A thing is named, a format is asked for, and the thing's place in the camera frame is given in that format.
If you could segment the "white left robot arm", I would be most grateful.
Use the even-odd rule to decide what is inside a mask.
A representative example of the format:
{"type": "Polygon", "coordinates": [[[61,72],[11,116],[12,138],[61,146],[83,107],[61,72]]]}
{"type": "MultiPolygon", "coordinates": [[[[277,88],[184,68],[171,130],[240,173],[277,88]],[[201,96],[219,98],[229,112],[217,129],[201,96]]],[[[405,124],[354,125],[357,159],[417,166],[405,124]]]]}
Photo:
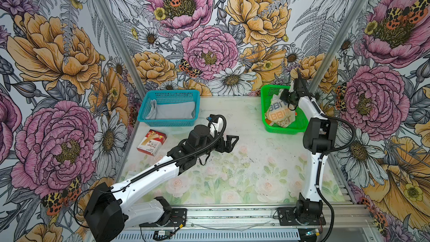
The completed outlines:
{"type": "Polygon", "coordinates": [[[160,161],[125,181],[101,183],[92,192],[84,210],[86,224],[97,242],[110,242],[125,228],[136,225],[175,225],[175,213],[163,197],[138,201],[160,184],[192,168],[201,156],[212,151],[230,153],[238,136],[224,136],[213,123],[197,125],[188,138],[173,147],[160,161]]]}

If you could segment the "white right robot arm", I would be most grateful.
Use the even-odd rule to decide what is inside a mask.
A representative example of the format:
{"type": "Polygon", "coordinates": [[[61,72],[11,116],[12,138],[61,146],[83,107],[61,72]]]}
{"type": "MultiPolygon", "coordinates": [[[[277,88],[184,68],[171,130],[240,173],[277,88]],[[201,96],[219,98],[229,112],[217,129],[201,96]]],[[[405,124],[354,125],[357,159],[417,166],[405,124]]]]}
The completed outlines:
{"type": "Polygon", "coordinates": [[[310,152],[311,157],[308,161],[309,171],[293,213],[296,221],[302,225],[317,224],[320,218],[324,217],[322,178],[327,153],[335,145],[338,123],[320,109],[302,78],[292,82],[289,91],[281,94],[281,100],[299,108],[309,121],[303,136],[303,147],[310,152]]]}

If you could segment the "printed cream towel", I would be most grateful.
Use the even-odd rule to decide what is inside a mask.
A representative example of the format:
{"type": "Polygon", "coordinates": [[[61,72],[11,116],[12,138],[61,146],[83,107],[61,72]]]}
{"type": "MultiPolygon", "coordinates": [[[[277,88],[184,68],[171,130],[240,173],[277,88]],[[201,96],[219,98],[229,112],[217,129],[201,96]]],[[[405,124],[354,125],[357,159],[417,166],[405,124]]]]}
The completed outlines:
{"type": "Polygon", "coordinates": [[[272,96],[269,108],[265,112],[265,122],[269,126],[287,128],[296,120],[296,112],[288,109],[286,103],[280,100],[283,90],[272,96]]]}

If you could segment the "light grey towel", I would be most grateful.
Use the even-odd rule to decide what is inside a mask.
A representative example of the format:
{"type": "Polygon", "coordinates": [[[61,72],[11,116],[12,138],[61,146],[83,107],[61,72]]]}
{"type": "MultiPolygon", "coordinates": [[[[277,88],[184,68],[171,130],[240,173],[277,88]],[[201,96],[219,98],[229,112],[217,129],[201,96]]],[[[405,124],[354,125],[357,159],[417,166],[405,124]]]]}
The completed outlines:
{"type": "Polygon", "coordinates": [[[175,104],[159,104],[156,100],[150,101],[151,110],[144,118],[146,120],[184,120],[193,119],[196,103],[184,102],[175,104]]]}

